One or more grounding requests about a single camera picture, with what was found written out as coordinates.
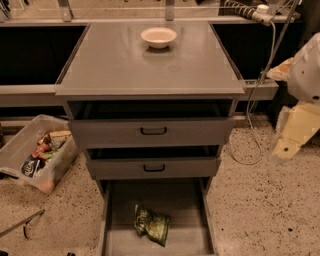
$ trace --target white cable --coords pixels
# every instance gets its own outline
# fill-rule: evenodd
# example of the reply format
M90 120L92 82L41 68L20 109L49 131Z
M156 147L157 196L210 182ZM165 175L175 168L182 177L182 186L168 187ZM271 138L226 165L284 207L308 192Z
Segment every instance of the white cable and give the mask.
M273 61L273 55L274 55L274 45L275 45L275 38L276 38L276 26L274 25L274 23L271 21L271 25L272 25L272 29L273 29L273 34L272 34L272 44L271 44L271 52L270 52L270 57L269 57L269 60L268 60L268 63L262 73L262 75L260 76L260 79L264 79L265 75L267 74L267 72L269 71L268 69L270 68L271 64L272 64L272 61ZM260 85L260 79L258 79L257 83L256 83L256 86L253 88L252 92L250 93L250 96L249 96L249 99L248 99L248 104L247 104L247 109L246 109L246 119L248 120L249 122L249 128L251 129L252 131L252 135L253 135L253 138L259 148L259 156L256 160L253 160L251 162L243 162L241 160L239 160L237 157L235 157L234 155L234 151L232 149L232 145L231 145L231 142L229 140L229 147L230 147L230 151L231 151L231 155L233 157L233 159L240 163L240 164L243 164L243 165L254 165L258 162L260 162L260 160L262 159L262 148L260 146L260 143L256 137L256 134L254 132L254 128L253 128L253 125L252 125L252 121L251 121L251 117L250 117L250 113L252 111L252 108L254 106L254 103L255 101L252 102L252 105L250 106L250 102L251 102L251 99L252 99L252 96L254 95L256 89L258 88L258 86Z

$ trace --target box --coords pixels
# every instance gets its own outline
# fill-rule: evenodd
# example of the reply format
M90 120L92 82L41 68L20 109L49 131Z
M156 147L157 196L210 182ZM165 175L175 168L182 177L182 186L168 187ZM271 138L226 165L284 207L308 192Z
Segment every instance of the box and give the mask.
M26 125L2 149L0 149L0 171L15 176L18 181L37 187L44 193L53 191L55 185L78 155L73 137L69 137L57 153L32 178L21 173L21 165L37 148L37 142L46 132L69 130L68 122L52 116L38 115Z

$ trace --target green bag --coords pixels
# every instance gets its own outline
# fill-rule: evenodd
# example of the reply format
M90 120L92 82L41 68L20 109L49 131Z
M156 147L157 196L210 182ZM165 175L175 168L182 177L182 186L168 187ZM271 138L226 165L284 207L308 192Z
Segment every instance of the green bag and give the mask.
M152 211L142 209L138 205L135 208L134 227L139 236L147 234L151 241L163 247L166 245L170 217L164 214L156 214Z

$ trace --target drawer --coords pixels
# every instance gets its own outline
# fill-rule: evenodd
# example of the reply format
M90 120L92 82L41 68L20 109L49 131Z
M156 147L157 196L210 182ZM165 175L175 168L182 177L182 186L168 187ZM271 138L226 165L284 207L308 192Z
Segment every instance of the drawer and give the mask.
M228 117L233 115L236 105L235 98L206 99L202 96L198 99L172 99L168 95L167 99L150 99L152 97L145 95L142 99L127 96L127 100L67 100L66 108L75 120L115 120Z
M97 255L217 255L200 182L196 178L108 182ZM165 247L138 236L133 226L136 204L170 216Z
M233 118L181 121L70 121L80 149L161 145L223 145Z
M208 177L217 172L218 150L219 146L89 149L87 166L98 180Z
M87 167L96 180L210 177L216 175L220 162L220 158L95 160L88 161Z

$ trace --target speckled floor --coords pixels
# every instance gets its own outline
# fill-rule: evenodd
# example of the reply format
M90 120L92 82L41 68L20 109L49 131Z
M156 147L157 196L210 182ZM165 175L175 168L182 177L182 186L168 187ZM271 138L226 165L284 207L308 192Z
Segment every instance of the speckled floor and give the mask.
M208 194L220 256L320 255L320 143L309 142L291 161L275 166L268 161L274 130L255 121L263 150L253 166L236 162L229 145ZM252 135L238 121L230 142L237 158L258 156ZM96 255L103 198L89 177L83 154L56 189L45 195L35 188L0 180L0 232L45 209L31 222L31 240L22 228L0 238L0 250L10 256Z

